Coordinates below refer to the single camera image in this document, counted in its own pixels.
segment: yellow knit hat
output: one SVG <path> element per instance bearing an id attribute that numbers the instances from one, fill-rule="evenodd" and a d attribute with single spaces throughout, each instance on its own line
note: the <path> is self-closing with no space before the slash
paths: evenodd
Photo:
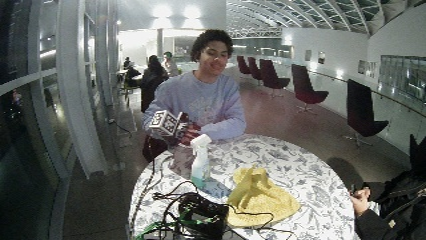
<path id="1" fill-rule="evenodd" d="M 240 168 L 235 172 L 237 184 L 232 191 L 228 204 L 236 208 L 237 213 L 272 213 L 276 222 L 292 216 L 301 205 L 295 197 L 281 189 L 268 178 L 265 168 Z M 236 214 L 229 209 L 228 223 L 235 227 L 264 225 L 272 215 Z"/>

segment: white bottle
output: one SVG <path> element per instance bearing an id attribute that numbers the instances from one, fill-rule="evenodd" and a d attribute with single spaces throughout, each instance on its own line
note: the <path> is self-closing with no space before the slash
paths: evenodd
<path id="1" fill-rule="evenodd" d="M 203 134 L 191 141 L 193 148 L 193 154 L 196 155 L 195 162 L 192 164 L 191 181 L 197 188 L 205 186 L 205 180 L 211 177 L 211 163 L 208 158 L 208 144 L 212 139 L 208 135 Z"/>

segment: floor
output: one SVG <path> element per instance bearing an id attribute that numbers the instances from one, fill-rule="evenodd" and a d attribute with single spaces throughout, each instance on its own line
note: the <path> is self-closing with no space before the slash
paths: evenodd
<path id="1" fill-rule="evenodd" d="M 380 137 L 369 137 L 373 146 L 357 147 L 344 135 L 354 134 L 346 119 L 322 108 L 312 106 L 317 115 L 297 113 L 303 102 L 293 92 L 284 90 L 284 97 L 272 98 L 265 87 L 253 79 L 240 81 L 241 100 L 245 108 L 247 133 L 280 138 L 314 153 L 334 169 L 346 186 L 362 181 L 386 181 L 404 171 L 409 157 Z M 109 109 L 115 122 L 107 131 L 113 146 L 108 149 L 107 175 L 91 176 L 88 180 L 80 164 L 75 165 L 64 218 L 64 240 L 125 240 L 129 201 L 133 186 L 147 167 L 141 155 L 145 134 L 141 131 L 140 91 L 135 90 L 127 106 L 124 94 L 115 96 Z"/>

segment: round table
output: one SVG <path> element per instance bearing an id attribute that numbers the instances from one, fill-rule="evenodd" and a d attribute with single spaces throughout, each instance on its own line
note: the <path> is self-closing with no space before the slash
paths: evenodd
<path id="1" fill-rule="evenodd" d="M 296 214 L 268 225 L 275 229 L 292 231 L 295 234 L 263 231 L 264 238 L 261 238 L 257 231 L 236 228 L 224 235 L 224 239 L 348 240 L 354 238 L 354 211 L 345 184 L 329 165 L 314 154 L 280 139 L 252 134 L 213 141 L 208 148 L 212 179 L 205 188 L 199 191 L 203 197 L 216 203 L 227 203 L 236 186 L 233 182 L 236 169 L 251 168 L 256 164 L 257 167 L 267 169 L 275 184 L 284 188 L 301 203 Z M 151 223 L 163 219 L 164 209 L 171 202 L 153 200 L 152 194 L 169 193 L 181 182 L 191 179 L 191 162 L 175 161 L 173 157 L 175 155 L 165 151 L 156 158 L 155 166 L 151 163 L 139 177 L 129 211 L 133 236 L 137 236 Z M 151 176 L 153 178 L 148 192 L 141 194 Z M 189 191 L 195 191 L 195 187 L 191 184 L 183 184 L 176 193 Z"/>

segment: chair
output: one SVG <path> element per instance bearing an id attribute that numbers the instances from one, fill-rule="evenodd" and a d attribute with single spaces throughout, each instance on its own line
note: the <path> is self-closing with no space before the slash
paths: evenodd
<path id="1" fill-rule="evenodd" d="M 348 125 L 356 130 L 356 137 L 345 136 L 348 139 L 373 146 L 373 144 L 361 140 L 361 137 L 370 137 L 378 134 L 389 124 L 389 121 L 374 121 L 372 89 L 348 80 L 348 97 L 346 97 Z"/>
<path id="2" fill-rule="evenodd" d="M 129 106 L 129 92 L 133 93 L 133 90 L 139 88 L 140 88 L 139 81 L 132 80 L 129 74 L 125 74 L 121 90 L 124 91 L 124 99 L 127 101 L 127 106 Z"/>
<path id="3" fill-rule="evenodd" d="M 248 57 L 248 60 L 249 60 L 249 69 L 251 69 L 252 77 L 257 80 L 257 83 L 260 86 L 263 81 L 263 75 L 261 75 L 261 70 L 259 69 L 256 64 L 256 58 Z"/>
<path id="4" fill-rule="evenodd" d="M 244 56 L 237 56 L 239 69 L 243 74 L 251 74 L 251 68 L 245 63 Z"/>
<path id="5" fill-rule="evenodd" d="M 292 75 L 295 84 L 296 98 L 305 103 L 305 107 L 299 107 L 301 110 L 297 112 L 310 112 L 312 108 L 308 108 L 308 104 L 317 104 L 324 102 L 329 96 L 328 91 L 316 91 L 312 87 L 308 69 L 305 66 L 292 64 Z"/>
<path id="6" fill-rule="evenodd" d="M 264 79 L 264 86 L 268 88 L 272 88 L 272 97 L 276 97 L 275 91 L 276 89 L 284 90 L 284 88 L 291 83 L 291 78 L 279 78 L 275 63 L 272 60 L 260 60 L 260 66 L 261 66 L 261 76 Z"/>

